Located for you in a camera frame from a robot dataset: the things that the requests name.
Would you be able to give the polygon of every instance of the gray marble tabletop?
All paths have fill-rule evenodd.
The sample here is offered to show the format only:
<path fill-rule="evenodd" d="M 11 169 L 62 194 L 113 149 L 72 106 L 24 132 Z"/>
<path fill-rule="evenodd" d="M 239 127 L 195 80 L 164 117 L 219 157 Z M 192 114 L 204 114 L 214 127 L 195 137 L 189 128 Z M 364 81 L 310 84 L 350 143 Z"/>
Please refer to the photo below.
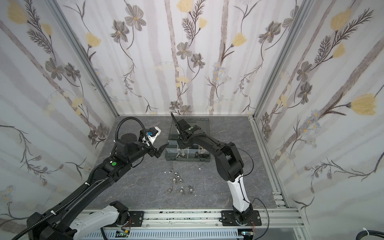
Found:
<path fill-rule="evenodd" d="M 99 155 L 97 164 L 102 162 L 113 147 L 116 126 L 124 116 L 116 119 L 106 143 Z M 140 116 L 138 117 L 148 129 L 157 126 L 162 132 L 157 137 L 154 146 L 160 147 L 167 143 L 172 118 L 170 116 Z M 253 158 L 255 167 L 252 173 L 244 177 L 244 185 L 248 198 L 259 198 L 266 207 L 276 207 L 273 200 L 272 188 L 262 161 L 256 139 L 250 122 L 246 116 L 215 116 L 208 117 L 210 134 L 222 142 L 234 142 L 237 147 L 246 150 Z M 132 132 L 138 136 L 141 127 L 134 120 L 124 122 L 119 130 L 119 136 Z M 244 161 L 244 173 L 252 168 L 248 155 L 239 151 Z M 183 183 L 173 184 L 170 177 L 178 172 Z M 182 195 L 177 190 L 189 185 L 194 187 L 194 193 Z M 166 193 L 173 186 L 171 193 Z M 129 208 L 230 208 L 232 196 L 228 184 L 219 176 L 214 159 L 210 162 L 179 162 L 166 161 L 164 153 L 160 158 L 145 156 L 143 162 L 132 168 L 117 183 L 106 189 L 88 208 L 100 209 L 110 202 L 120 201 Z M 255 200 L 253 207 L 263 207 Z"/>

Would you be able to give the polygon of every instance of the floral wallpaper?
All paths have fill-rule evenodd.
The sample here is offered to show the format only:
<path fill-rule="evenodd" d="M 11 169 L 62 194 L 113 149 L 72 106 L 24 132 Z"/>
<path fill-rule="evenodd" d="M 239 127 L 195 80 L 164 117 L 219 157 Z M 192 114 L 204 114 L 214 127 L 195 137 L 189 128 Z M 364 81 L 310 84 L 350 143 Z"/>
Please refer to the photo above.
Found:
<path fill-rule="evenodd" d="M 114 117 L 44 2 L 0 5 L 0 235 L 10 239 L 87 177 Z"/>
<path fill-rule="evenodd" d="M 66 0 L 119 114 L 252 114 L 301 1 Z"/>
<path fill-rule="evenodd" d="M 314 240 L 382 229 L 384 3 L 315 1 L 257 116 Z"/>

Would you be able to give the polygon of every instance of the white zip tie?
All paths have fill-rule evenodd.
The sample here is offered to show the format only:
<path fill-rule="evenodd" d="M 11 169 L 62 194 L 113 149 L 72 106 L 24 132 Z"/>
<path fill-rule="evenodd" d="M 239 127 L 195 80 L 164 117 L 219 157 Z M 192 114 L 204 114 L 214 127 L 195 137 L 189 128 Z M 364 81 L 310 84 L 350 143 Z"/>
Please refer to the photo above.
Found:
<path fill-rule="evenodd" d="M 368 233 L 367 236 L 369 236 L 369 231 L 368 231 L 365 227 L 363 227 L 362 229 L 363 229 L 364 231 L 367 231 L 367 233 Z"/>

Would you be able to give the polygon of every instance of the wallpapered panel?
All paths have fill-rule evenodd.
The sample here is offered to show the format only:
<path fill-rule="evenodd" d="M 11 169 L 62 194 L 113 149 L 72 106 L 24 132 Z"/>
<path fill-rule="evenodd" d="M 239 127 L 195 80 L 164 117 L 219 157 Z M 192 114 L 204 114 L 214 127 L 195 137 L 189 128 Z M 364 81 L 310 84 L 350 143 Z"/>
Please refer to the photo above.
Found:
<path fill-rule="evenodd" d="M 316 1 L 257 117 L 312 239 L 382 229 L 384 3 Z"/>
<path fill-rule="evenodd" d="M 251 114 L 300 3 L 59 2 L 120 114 Z"/>
<path fill-rule="evenodd" d="M 0 6 L 0 235 L 8 238 L 82 183 L 114 117 L 44 2 Z"/>

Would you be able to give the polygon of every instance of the black mounting plate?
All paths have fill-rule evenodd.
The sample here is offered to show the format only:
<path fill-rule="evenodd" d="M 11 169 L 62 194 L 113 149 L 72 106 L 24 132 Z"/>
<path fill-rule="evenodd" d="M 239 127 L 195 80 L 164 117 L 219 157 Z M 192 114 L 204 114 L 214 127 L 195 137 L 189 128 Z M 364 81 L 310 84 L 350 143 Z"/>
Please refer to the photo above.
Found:
<path fill-rule="evenodd" d="M 128 212 L 131 216 L 131 227 L 141 227 L 141 224 L 143 223 L 143 219 L 144 219 L 144 212 L 143 211 L 128 211 Z M 106 227 L 117 227 L 117 225 L 111 224 L 111 225 L 107 225 Z"/>
<path fill-rule="evenodd" d="M 255 226 L 261 226 L 262 220 L 260 218 L 259 211 L 253 210 L 251 216 L 248 218 L 248 222 L 246 226 L 252 226 L 252 222 L 255 224 Z M 221 211 L 221 222 L 223 223 L 223 227 L 227 226 L 238 226 L 235 221 L 235 216 L 233 211 Z"/>

